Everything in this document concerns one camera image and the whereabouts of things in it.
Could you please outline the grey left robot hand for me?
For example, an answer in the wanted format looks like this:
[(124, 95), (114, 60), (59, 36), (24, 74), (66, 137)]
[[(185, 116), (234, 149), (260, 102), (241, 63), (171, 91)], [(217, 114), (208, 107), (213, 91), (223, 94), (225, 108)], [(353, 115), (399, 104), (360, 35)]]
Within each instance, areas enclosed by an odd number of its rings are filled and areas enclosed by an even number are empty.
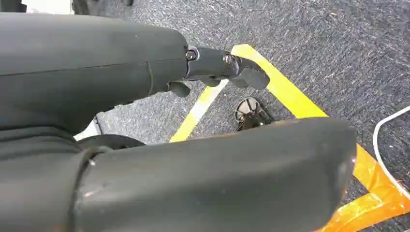
[(97, 113), (184, 81), (263, 89), (259, 64), (176, 30), (89, 15), (0, 15), (3, 232), (296, 232), (324, 226), (356, 133), (331, 117), (161, 145), (74, 136)]

